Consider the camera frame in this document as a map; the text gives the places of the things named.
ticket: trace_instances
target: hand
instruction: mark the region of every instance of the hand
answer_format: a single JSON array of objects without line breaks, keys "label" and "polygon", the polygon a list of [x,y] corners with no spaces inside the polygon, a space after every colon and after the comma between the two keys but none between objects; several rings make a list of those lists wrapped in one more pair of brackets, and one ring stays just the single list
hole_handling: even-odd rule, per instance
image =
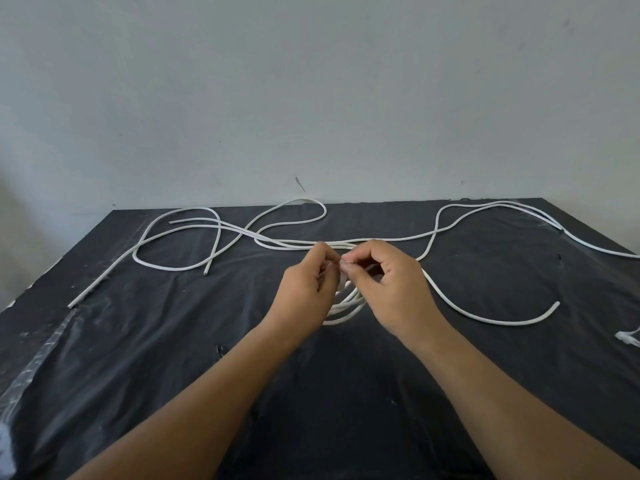
[{"label": "hand", "polygon": [[340,255],[318,242],[302,262],[288,268],[263,322],[287,338],[306,339],[324,322],[340,281]]},{"label": "hand", "polygon": [[[380,263],[376,282],[364,267]],[[360,290],[380,324],[411,349],[412,340],[447,322],[436,306],[420,263],[388,242],[364,242],[342,255],[340,268]]]}]

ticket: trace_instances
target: black plastic sheet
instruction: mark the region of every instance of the black plastic sheet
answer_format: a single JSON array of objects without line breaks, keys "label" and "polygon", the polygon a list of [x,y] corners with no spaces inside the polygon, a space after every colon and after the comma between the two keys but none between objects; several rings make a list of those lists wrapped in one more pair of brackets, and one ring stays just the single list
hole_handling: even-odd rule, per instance
[{"label": "black plastic sheet", "polygon": [[[622,249],[543,200],[524,201],[587,241]],[[309,240],[402,237],[432,229],[446,203],[329,205],[321,221],[267,234]],[[218,210],[224,220],[244,226],[263,209]],[[264,223],[318,212],[309,204],[286,206]],[[8,314],[36,323],[34,307],[51,303],[48,309],[55,313],[42,311],[47,326],[38,333],[59,331],[40,363],[31,363],[26,380],[15,379],[3,396],[0,478],[71,475],[240,341],[268,310],[284,269],[303,256],[263,249],[243,237],[214,261],[208,276],[202,268],[171,273],[126,259],[74,312],[64,311],[63,303],[160,213],[113,212],[0,315],[0,331],[13,333],[14,325],[4,323]],[[445,211],[441,225],[462,213]],[[222,243],[235,236],[223,235]],[[214,230],[175,233],[149,244],[140,256],[185,266],[208,255],[214,238]],[[418,256],[427,241],[398,247]],[[508,328],[470,320],[436,297],[455,328],[508,375],[640,466],[640,350],[614,338],[640,324],[640,263],[589,250],[523,213],[490,209],[439,234],[422,264],[453,302],[479,315],[519,321],[560,301],[547,320]],[[43,285],[47,280],[55,283]],[[44,296],[55,286],[61,287],[58,298]],[[37,341],[38,347],[44,342]],[[2,339],[0,346],[14,356],[26,353]],[[16,364],[24,367],[20,360]],[[323,327],[286,361],[252,407],[217,476],[492,478],[436,382],[368,307],[348,322]]]}]

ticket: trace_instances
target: right hand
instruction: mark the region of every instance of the right hand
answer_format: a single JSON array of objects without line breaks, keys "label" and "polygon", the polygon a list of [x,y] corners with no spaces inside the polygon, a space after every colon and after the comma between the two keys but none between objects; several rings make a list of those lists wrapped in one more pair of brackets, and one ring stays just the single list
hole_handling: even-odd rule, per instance
[{"label": "right hand", "polygon": [[[380,263],[380,282],[363,266]],[[438,310],[420,263],[388,242],[367,241],[342,255],[340,268],[360,290],[380,324],[411,348],[434,328],[446,325]]]}]

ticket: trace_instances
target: finger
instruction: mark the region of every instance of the finger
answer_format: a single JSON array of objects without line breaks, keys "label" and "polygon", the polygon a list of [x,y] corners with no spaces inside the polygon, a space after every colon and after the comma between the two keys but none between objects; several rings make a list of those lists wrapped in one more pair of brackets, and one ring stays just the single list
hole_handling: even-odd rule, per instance
[{"label": "finger", "polygon": [[314,247],[308,250],[307,255],[302,259],[302,266],[313,268],[314,271],[320,269],[325,261],[340,262],[340,254],[331,249],[326,242],[316,242]]},{"label": "finger", "polygon": [[319,293],[333,300],[335,292],[338,290],[338,282],[340,282],[339,266],[331,262],[324,270],[324,279],[320,283]]},{"label": "finger", "polygon": [[397,256],[398,252],[401,251],[388,242],[372,239],[371,241],[363,242],[348,253],[343,254],[342,260],[361,263],[373,259],[380,264],[384,264],[392,260],[394,256]]},{"label": "finger", "polygon": [[346,273],[349,279],[353,282],[360,293],[364,296],[364,299],[370,301],[376,293],[378,293],[382,287],[380,283],[377,283],[362,267],[357,264],[341,261],[340,269]]}]

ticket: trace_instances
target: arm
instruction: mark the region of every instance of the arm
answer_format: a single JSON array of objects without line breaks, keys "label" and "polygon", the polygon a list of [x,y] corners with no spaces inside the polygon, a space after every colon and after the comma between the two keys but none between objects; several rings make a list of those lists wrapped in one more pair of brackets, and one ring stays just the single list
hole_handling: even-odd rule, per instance
[{"label": "arm", "polygon": [[379,322],[442,387],[497,478],[640,479],[631,464],[528,393],[453,329],[415,259],[381,241],[342,258],[380,263],[379,283],[357,264],[340,265]]},{"label": "arm", "polygon": [[212,478],[260,391],[322,325],[338,286],[339,259],[324,242],[316,244],[286,270],[260,325],[71,480]]}]

